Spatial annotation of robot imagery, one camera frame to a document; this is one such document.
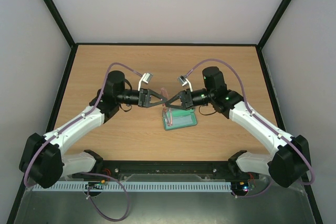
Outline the pink sunglasses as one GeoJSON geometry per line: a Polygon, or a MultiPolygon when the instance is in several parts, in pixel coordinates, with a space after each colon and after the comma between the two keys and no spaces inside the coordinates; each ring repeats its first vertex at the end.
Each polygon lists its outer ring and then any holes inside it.
{"type": "MultiPolygon", "coordinates": [[[[168,99],[168,93],[166,88],[161,88],[161,95],[164,96],[166,99],[168,99]]],[[[163,120],[166,126],[172,126],[173,125],[173,116],[172,116],[172,110],[171,108],[166,107],[163,105],[163,120]]]]}

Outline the grey glasses case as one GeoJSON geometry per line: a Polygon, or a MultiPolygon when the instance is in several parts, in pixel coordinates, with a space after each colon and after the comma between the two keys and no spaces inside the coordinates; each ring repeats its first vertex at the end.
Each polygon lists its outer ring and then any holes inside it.
{"type": "Polygon", "coordinates": [[[163,109],[163,127],[166,131],[197,125],[195,110],[163,109]]]}

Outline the light blue cleaning cloth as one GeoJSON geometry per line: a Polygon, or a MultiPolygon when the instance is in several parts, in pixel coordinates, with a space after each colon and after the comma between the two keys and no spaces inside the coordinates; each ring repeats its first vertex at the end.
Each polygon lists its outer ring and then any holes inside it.
{"type": "Polygon", "coordinates": [[[179,116],[173,119],[173,127],[189,127],[196,125],[197,121],[191,116],[179,116]]]}

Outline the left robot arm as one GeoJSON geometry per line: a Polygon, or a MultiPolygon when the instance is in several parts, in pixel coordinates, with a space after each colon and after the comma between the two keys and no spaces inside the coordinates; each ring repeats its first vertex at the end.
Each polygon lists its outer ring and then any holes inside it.
{"type": "Polygon", "coordinates": [[[107,73],[97,96],[79,115],[44,135],[32,134],[19,164],[25,186],[30,187],[28,181],[31,179],[42,188],[49,188],[62,177],[96,169],[102,158],[95,152],[83,151],[75,155],[66,152],[87,133],[109,121],[122,104],[150,108],[167,101],[151,89],[127,89],[129,84],[123,72],[107,73]]]}

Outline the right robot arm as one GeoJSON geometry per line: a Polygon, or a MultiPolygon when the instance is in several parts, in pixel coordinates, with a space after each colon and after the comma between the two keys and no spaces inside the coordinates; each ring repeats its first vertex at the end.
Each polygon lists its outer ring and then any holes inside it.
{"type": "Polygon", "coordinates": [[[288,188],[311,168],[309,143],[276,127],[256,112],[241,94],[227,88],[218,67],[202,71],[204,88],[186,89],[166,102],[168,108],[189,110],[211,104],[217,113],[242,126],[269,152],[267,155],[247,151],[230,158],[229,172],[239,178],[247,172],[270,176],[278,185],[288,188]]]}

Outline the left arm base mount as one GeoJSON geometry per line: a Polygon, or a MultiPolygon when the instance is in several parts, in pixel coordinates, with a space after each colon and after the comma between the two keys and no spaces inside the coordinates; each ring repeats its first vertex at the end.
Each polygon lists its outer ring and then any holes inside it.
{"type": "MultiPolygon", "coordinates": [[[[89,173],[97,173],[97,174],[103,174],[108,175],[113,178],[118,178],[120,172],[120,165],[113,161],[103,161],[102,165],[99,167],[96,165],[89,173]]],[[[84,179],[84,180],[100,180],[105,179],[103,176],[97,176],[97,175],[85,175],[82,173],[76,173],[72,175],[72,178],[75,179],[84,179]]]]}

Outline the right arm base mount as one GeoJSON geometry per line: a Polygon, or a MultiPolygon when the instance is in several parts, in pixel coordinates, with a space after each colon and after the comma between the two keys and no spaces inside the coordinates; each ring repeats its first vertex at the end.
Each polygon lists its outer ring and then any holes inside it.
{"type": "Polygon", "coordinates": [[[224,179],[229,182],[246,181],[251,178],[248,172],[242,172],[237,164],[229,161],[212,163],[214,179],[224,179]]]}

